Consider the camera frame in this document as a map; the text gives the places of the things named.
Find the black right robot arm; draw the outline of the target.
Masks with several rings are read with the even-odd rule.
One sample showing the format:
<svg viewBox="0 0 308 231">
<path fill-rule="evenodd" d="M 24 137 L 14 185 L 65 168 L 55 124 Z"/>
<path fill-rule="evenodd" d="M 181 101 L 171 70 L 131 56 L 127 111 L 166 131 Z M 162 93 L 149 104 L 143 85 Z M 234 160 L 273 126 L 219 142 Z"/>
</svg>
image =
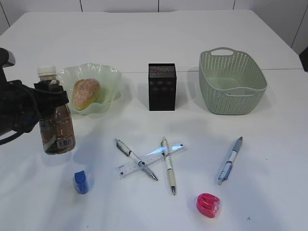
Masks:
<svg viewBox="0 0 308 231">
<path fill-rule="evenodd" d="M 308 47 L 306 47 L 300 54 L 299 58 L 303 69 L 305 72 L 308 72 Z"/>
</svg>

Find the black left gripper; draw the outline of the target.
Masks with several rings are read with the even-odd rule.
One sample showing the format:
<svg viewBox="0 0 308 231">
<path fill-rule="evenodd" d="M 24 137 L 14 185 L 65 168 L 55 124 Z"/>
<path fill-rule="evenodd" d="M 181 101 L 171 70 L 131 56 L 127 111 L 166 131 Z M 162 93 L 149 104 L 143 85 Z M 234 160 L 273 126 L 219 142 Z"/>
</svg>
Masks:
<svg viewBox="0 0 308 231">
<path fill-rule="evenodd" d="M 0 68 L 0 134 L 10 131 L 15 136 L 29 133 L 38 123 L 39 115 L 47 116 L 69 102 L 67 93 L 57 81 L 40 81 L 35 89 L 20 80 L 8 81 Z"/>
</svg>

